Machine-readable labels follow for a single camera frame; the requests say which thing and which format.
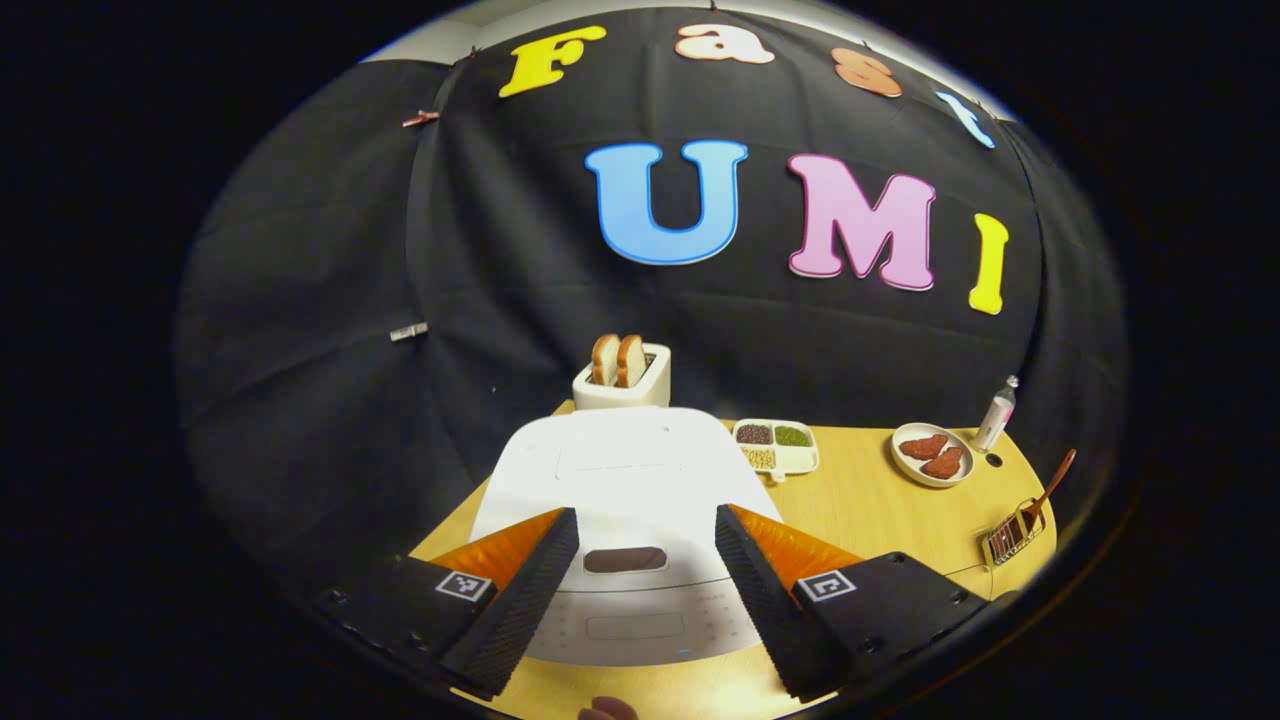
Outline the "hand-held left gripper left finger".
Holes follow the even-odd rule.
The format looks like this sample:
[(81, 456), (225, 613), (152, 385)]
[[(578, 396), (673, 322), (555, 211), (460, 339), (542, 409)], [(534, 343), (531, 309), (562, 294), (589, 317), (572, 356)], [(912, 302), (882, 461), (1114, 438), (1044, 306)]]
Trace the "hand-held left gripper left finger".
[(579, 551), (553, 509), (430, 560), (394, 557), (315, 596), (317, 609), (419, 680), (480, 700), (503, 692)]

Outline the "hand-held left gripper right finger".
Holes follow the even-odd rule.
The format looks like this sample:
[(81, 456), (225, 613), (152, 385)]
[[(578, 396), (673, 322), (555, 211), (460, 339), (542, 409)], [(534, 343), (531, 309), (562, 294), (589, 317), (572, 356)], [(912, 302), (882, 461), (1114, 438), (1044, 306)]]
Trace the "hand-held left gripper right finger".
[(735, 503), (716, 510), (716, 547), (800, 701), (896, 673), (989, 603), (908, 553), (861, 559)]

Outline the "white rice cooker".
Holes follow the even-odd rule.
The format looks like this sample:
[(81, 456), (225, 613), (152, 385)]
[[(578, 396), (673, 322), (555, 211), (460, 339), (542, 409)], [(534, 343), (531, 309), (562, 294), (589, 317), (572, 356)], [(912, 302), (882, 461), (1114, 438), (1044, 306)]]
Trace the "white rice cooker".
[(511, 437), (471, 536), (572, 507), (579, 551), (527, 656), (579, 666), (680, 664), (760, 642), (716, 548), (723, 503), (778, 518), (721, 420), (681, 407), (575, 411)]

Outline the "metal wire chopstick holder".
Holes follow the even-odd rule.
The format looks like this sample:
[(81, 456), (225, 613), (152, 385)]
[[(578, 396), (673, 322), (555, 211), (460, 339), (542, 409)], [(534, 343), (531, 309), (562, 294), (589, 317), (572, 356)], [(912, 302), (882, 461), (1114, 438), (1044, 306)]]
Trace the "metal wire chopstick holder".
[(1034, 498), (1021, 501), (1014, 511), (979, 537), (979, 548), (991, 568), (998, 568), (1020, 553), (1043, 529), (1044, 519)]

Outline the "brown wooden spoon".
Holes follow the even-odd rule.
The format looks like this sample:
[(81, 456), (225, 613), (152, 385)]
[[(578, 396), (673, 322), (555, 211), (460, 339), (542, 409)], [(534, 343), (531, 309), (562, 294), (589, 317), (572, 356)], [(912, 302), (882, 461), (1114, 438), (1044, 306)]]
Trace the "brown wooden spoon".
[(1068, 470), (1073, 465), (1076, 456), (1076, 450), (1070, 448), (1062, 461), (1060, 462), (1052, 480), (1044, 488), (1043, 493), (1036, 498), (1033, 502), (1027, 505), (1024, 509), (1019, 509), (1019, 518), (1021, 519), (1023, 527), (1028, 533), (1036, 530), (1038, 523), (1043, 523), (1042, 507), (1047, 502), (1048, 497), (1059, 487), (1061, 479), (1066, 475)]

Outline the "white divided bean dish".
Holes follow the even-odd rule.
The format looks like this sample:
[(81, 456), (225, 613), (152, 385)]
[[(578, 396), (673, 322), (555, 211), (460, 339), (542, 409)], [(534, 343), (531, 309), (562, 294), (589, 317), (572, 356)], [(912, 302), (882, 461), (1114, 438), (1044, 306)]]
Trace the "white divided bean dish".
[(812, 473), (820, 464), (814, 433), (800, 421), (746, 418), (733, 424), (731, 434), (751, 469), (774, 483)]

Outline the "white round plate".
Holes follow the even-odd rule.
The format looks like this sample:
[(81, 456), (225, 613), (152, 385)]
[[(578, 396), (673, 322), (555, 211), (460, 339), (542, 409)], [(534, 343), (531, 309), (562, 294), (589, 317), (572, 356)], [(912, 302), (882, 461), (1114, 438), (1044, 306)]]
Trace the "white round plate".
[[(906, 439), (924, 438), (932, 434), (946, 434), (948, 437), (947, 448), (960, 447), (965, 454), (963, 470), (951, 480), (938, 480), (934, 478), (925, 477), (923, 473), (920, 473), (920, 468), (927, 461), (906, 457), (899, 451), (899, 445), (901, 442)], [(961, 480), (965, 480), (975, 468), (975, 459), (973, 456), (973, 452), (960, 436), (942, 427), (937, 427), (923, 421), (913, 421), (896, 428), (891, 436), (891, 454), (895, 462), (905, 475), (910, 477), (914, 482), (919, 484), (933, 488), (948, 488), (956, 486)]]

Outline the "white toaster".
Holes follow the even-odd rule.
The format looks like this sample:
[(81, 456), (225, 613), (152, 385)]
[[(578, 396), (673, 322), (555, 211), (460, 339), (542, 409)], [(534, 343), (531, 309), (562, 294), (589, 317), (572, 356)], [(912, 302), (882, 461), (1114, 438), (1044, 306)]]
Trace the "white toaster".
[(646, 369), (635, 387), (604, 387), (593, 382), (593, 366), (588, 364), (573, 378), (573, 404), (576, 410), (609, 407), (668, 407), (671, 402), (671, 351), (659, 343), (643, 345)]

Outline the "black backdrop cloth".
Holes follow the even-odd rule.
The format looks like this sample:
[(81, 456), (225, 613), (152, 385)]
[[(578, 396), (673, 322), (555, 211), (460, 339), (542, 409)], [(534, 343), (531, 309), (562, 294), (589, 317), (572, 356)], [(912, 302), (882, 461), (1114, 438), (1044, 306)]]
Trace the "black backdrop cloth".
[[(977, 424), (1007, 375), (1073, 530), (1114, 470), (1125, 301), (1027, 128), (768, 15), (623, 9), (294, 109), (200, 231), (175, 378), (198, 480), (305, 593), (403, 553), (605, 333), (722, 418)], [(404, 128), (419, 110), (438, 120)], [(390, 342), (389, 332), (430, 331)]]

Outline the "small pink label bottle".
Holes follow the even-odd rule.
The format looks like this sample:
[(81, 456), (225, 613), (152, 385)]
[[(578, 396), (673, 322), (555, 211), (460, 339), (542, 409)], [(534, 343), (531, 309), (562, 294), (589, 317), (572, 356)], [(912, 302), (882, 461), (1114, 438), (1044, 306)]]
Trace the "small pink label bottle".
[(1015, 409), (1018, 387), (1019, 378), (1009, 375), (1001, 389), (995, 393), (974, 436), (973, 447), (977, 452), (988, 454), (1005, 432)]

